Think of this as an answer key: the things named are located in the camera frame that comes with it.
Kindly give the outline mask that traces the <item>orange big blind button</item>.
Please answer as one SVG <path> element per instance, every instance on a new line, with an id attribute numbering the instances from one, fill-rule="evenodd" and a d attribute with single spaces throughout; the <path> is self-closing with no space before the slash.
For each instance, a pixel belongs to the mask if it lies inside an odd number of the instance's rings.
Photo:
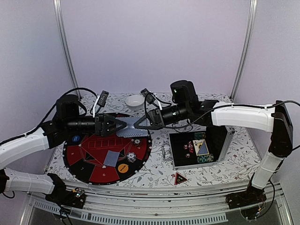
<path id="1" fill-rule="evenodd" d="M 129 166 L 128 164 L 120 164 L 118 166 L 118 172 L 119 173 L 127 173 L 129 171 Z"/>

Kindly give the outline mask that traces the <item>blue small blind button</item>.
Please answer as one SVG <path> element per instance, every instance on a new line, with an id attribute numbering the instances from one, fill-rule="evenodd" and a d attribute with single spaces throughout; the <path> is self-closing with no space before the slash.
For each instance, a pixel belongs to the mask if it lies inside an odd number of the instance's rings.
<path id="1" fill-rule="evenodd" d="M 74 135 L 73 137 L 72 137 L 72 142 L 74 142 L 74 143 L 77 143 L 77 142 L 79 142 L 80 141 L 80 136 L 79 135 Z"/>

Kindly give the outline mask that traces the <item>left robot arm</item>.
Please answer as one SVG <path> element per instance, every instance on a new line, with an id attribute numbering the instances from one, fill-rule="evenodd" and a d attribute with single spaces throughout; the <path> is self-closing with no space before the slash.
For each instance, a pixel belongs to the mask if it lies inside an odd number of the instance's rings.
<path id="1" fill-rule="evenodd" d="M 52 120 L 43 118 L 31 131 L 0 143 L 0 192 L 24 191 L 52 195 L 59 203 L 66 203 L 70 194 L 65 183 L 53 173 L 38 175 L 9 170 L 7 165 L 35 152 L 61 145 L 75 131 L 109 136 L 125 128 L 127 124 L 115 117 L 92 112 L 87 115 L 86 107 L 73 90 L 64 93 L 51 107 L 56 113 Z"/>

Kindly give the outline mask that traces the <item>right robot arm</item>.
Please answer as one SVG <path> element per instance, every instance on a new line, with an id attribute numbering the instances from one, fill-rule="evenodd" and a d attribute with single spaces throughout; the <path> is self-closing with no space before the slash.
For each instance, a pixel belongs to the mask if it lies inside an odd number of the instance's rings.
<path id="1" fill-rule="evenodd" d="M 137 129 L 170 129 L 170 124 L 190 119 L 191 124 L 205 127 L 234 126 L 271 133 L 271 143 L 260 166 L 251 178 L 242 200 L 253 204 L 260 198 L 272 175 L 280 168 L 293 147 L 293 125 L 286 108 L 287 101 L 271 105 L 228 104 L 217 100 L 199 101 L 191 81 L 180 80 L 171 85 L 174 105 L 145 111 L 134 127 Z"/>

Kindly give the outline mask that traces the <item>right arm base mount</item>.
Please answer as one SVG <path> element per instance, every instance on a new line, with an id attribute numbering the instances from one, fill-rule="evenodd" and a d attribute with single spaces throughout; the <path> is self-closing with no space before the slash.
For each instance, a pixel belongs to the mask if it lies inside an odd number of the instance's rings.
<path id="1" fill-rule="evenodd" d="M 248 187 L 245 191 L 230 193 L 225 197 L 229 209 L 249 206 L 266 201 L 264 189 Z"/>

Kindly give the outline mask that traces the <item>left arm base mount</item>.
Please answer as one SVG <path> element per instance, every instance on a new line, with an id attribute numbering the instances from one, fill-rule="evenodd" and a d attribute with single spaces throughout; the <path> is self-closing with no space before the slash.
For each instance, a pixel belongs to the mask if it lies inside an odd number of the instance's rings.
<path id="1" fill-rule="evenodd" d="M 66 190 L 65 187 L 55 187 L 51 194 L 45 195 L 45 200 L 53 202 L 58 206 L 69 206 L 77 209 L 83 209 L 86 194 L 85 190 L 78 187 L 72 190 Z"/>

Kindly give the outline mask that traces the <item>red black 100 chip stack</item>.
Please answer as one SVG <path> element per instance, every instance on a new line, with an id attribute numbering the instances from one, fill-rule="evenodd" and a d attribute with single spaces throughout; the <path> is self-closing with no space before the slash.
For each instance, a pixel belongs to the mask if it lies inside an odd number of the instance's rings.
<path id="1" fill-rule="evenodd" d="M 136 146 L 136 147 L 140 147 L 141 146 L 141 144 L 142 144 L 142 140 L 141 139 L 134 139 L 134 145 Z"/>

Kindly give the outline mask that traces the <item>dealt blue playing cards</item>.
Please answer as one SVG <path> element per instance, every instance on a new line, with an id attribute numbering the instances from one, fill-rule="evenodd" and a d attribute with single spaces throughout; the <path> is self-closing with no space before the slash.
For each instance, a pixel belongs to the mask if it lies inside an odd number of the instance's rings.
<path id="1" fill-rule="evenodd" d="M 105 166 L 115 167 L 118 162 L 119 155 L 120 155 L 120 152 L 115 152 L 115 151 L 109 150 L 108 153 L 106 154 L 103 164 Z"/>

